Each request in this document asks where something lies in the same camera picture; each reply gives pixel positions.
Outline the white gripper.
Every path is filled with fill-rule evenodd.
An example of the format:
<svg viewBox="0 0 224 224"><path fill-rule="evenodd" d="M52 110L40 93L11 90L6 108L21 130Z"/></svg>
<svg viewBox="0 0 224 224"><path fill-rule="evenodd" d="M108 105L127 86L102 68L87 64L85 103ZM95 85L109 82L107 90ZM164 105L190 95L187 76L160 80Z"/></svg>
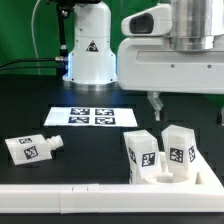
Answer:
<svg viewBox="0 0 224 224"><path fill-rule="evenodd" d="M148 92L155 120L164 107L159 92L224 94L224 36L204 52L177 52L164 37L126 38L118 48L118 83Z"/></svg>

